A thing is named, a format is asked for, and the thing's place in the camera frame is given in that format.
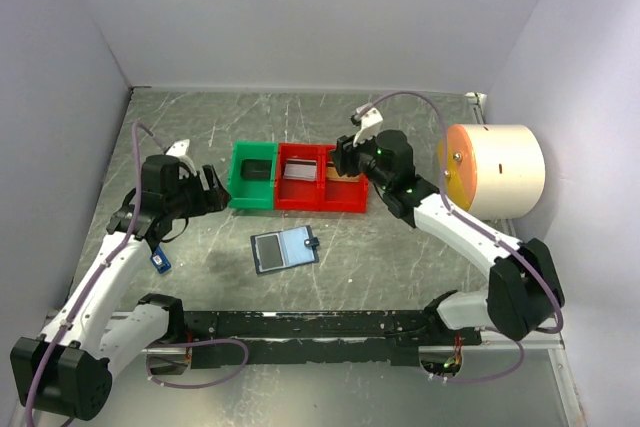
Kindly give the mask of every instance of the red compartment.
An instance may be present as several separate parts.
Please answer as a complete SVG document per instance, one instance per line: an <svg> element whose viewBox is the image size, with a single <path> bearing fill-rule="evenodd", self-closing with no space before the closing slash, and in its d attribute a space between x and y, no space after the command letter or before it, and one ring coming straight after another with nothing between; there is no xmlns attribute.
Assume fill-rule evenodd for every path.
<svg viewBox="0 0 640 427"><path fill-rule="evenodd" d="M315 160L315 182L284 179L284 168L289 159ZM279 210L323 210L324 176L326 160L322 145L280 144L276 170L275 208Z"/></svg>
<svg viewBox="0 0 640 427"><path fill-rule="evenodd" d="M331 161L329 152L335 149L334 145L324 145L322 150L326 164ZM367 211L367 196L369 195L369 182L361 175L357 182L341 182L338 180L324 179L324 202L322 210L325 212L358 212Z"/></svg>

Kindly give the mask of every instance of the gray wall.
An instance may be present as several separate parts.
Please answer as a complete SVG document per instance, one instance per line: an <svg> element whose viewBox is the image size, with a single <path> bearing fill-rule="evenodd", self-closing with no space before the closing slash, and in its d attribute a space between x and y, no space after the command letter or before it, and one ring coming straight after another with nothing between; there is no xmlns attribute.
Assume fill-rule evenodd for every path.
<svg viewBox="0 0 640 427"><path fill-rule="evenodd" d="M489 119L543 148L545 192L517 227L554 253L590 426L640 418L638 26L640 0L540 0L489 93Z"/></svg>
<svg viewBox="0 0 640 427"><path fill-rule="evenodd" d="M97 200L126 85L81 0L0 0L0 425L9 351L60 305Z"/></svg>
<svg viewBox="0 0 640 427"><path fill-rule="evenodd" d="M486 92L538 0L88 0L133 85Z"/></svg>

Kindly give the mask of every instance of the small blue object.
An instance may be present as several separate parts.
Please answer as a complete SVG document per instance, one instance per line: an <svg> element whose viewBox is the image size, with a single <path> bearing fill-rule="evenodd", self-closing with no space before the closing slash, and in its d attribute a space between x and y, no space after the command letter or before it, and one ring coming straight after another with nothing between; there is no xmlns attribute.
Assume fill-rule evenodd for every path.
<svg viewBox="0 0 640 427"><path fill-rule="evenodd" d="M151 256L151 263L156 268L159 274L164 274L171 268L171 262L169 262L167 256L164 255L164 252L162 252L160 246L158 246L156 251Z"/></svg>

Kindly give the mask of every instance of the beige cylinder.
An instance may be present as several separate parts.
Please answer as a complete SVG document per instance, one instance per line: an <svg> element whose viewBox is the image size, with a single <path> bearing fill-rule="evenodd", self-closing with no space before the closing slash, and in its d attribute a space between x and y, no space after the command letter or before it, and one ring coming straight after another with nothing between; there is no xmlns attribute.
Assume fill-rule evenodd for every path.
<svg viewBox="0 0 640 427"><path fill-rule="evenodd" d="M529 212L544 188L540 145L523 125L452 125L447 131L447 192L481 220ZM442 143L438 148L442 165Z"/></svg>

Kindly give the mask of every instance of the wall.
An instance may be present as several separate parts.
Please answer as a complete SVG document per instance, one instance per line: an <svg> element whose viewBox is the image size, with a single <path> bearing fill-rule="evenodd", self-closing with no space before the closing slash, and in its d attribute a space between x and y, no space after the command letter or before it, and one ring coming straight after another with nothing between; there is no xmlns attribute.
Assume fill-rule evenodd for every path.
<svg viewBox="0 0 640 427"><path fill-rule="evenodd" d="M133 85L486 92L538 0L88 0Z"/></svg>
<svg viewBox="0 0 640 427"><path fill-rule="evenodd" d="M60 305L127 88L81 0L0 0L0 425L9 351Z"/></svg>
<svg viewBox="0 0 640 427"><path fill-rule="evenodd" d="M545 192L517 227L555 256L590 426L640 416L639 25L640 0L540 0L489 93L491 121L542 145Z"/></svg>

